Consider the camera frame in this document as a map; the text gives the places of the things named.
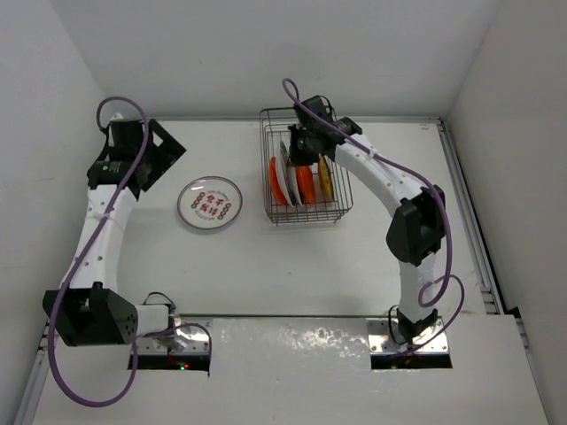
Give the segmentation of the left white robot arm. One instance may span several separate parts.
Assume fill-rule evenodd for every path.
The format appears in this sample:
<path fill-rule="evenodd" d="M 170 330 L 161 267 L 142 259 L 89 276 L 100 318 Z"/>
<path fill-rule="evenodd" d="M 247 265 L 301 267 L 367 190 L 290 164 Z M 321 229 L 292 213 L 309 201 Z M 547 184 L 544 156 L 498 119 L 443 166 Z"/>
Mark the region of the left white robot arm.
<path fill-rule="evenodd" d="M 113 120 L 87 172 L 88 207 L 55 329 L 68 346 L 131 344 L 171 324 L 173 305 L 135 305 L 118 287 L 120 248 L 142 193 L 185 152 L 155 119 Z"/>

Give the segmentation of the white plate green rim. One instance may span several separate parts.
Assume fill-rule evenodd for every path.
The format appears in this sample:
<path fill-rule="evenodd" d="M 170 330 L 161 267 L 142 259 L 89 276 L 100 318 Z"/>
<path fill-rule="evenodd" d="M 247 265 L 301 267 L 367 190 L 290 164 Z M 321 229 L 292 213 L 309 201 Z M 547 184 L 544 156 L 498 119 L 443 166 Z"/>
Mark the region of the white plate green rim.
<path fill-rule="evenodd" d="M 303 206 L 303 197 L 299 191 L 296 167 L 290 162 L 288 150 L 283 141 L 279 142 L 277 157 L 277 175 L 282 192 L 289 205 Z"/>

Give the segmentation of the wire dish rack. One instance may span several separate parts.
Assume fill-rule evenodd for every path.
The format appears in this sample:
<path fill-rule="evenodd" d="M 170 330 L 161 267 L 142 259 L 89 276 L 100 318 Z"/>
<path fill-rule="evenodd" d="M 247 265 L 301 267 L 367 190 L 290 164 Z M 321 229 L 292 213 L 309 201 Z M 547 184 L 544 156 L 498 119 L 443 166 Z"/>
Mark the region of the wire dish rack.
<path fill-rule="evenodd" d="M 317 166 L 311 171 L 315 185 L 315 201 L 298 205 L 284 205 L 276 200 L 270 181 L 268 165 L 281 143 L 290 142 L 289 126 L 297 120 L 291 107 L 269 107 L 260 111 L 260 151 L 263 184 L 263 205 L 270 221 L 276 225 L 304 223 L 333 223 L 340 220 L 353 207 L 350 175 L 342 166 L 327 159 L 332 183 L 333 197 L 327 199 L 320 187 Z"/>

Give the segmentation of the yellow brown plate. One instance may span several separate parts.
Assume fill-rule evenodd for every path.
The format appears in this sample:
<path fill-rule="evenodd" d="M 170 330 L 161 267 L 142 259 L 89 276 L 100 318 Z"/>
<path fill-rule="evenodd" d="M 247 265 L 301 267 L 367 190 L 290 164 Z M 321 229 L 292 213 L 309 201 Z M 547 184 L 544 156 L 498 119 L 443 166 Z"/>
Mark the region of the yellow brown plate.
<path fill-rule="evenodd" d="M 319 157 L 317 173 L 322 194 L 326 200 L 333 199 L 333 187 L 330 177 L 330 169 L 324 156 Z"/>

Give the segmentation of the orange plate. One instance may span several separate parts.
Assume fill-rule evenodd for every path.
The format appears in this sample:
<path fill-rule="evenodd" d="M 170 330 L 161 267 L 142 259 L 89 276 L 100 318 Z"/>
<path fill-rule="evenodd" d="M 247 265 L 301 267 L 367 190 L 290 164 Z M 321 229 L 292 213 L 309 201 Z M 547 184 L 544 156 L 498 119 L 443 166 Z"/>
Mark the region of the orange plate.
<path fill-rule="evenodd" d="M 276 202 L 280 205 L 287 205 L 287 199 L 282 192 L 276 174 L 276 157 L 272 156 L 268 163 L 268 177 L 269 184 L 276 199 Z"/>
<path fill-rule="evenodd" d="M 308 204 L 314 204 L 316 200 L 315 183 L 310 167 L 297 166 L 296 178 L 299 191 L 303 198 L 307 201 Z"/>

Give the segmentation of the white plate with red characters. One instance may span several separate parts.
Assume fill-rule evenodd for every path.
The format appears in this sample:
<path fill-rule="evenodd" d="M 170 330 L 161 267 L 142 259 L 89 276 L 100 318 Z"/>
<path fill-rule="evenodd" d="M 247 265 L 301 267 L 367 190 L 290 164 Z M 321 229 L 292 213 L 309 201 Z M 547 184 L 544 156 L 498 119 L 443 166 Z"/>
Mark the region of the white plate with red characters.
<path fill-rule="evenodd" d="M 220 176 L 204 176 L 181 190 L 176 210 L 180 219 L 199 231 L 225 228 L 236 220 L 243 206 L 240 188 Z"/>

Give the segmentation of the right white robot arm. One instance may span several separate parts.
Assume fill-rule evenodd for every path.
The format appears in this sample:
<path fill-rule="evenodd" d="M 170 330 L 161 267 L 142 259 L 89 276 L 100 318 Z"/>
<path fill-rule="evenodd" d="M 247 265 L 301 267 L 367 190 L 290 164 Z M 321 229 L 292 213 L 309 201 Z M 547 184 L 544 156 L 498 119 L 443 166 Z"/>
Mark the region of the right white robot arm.
<path fill-rule="evenodd" d="M 444 193 L 426 188 L 406 172 L 376 159 L 376 150 L 361 127 L 348 117 L 334 120 L 320 96 L 310 97 L 293 109 L 299 124 L 290 127 L 290 161 L 312 165 L 328 158 L 356 176 L 392 217 L 386 244 L 400 266 L 400 303 L 397 312 L 400 344 L 431 327 L 438 318 L 427 306 L 434 281 L 437 252 L 445 237 L 442 208 Z"/>

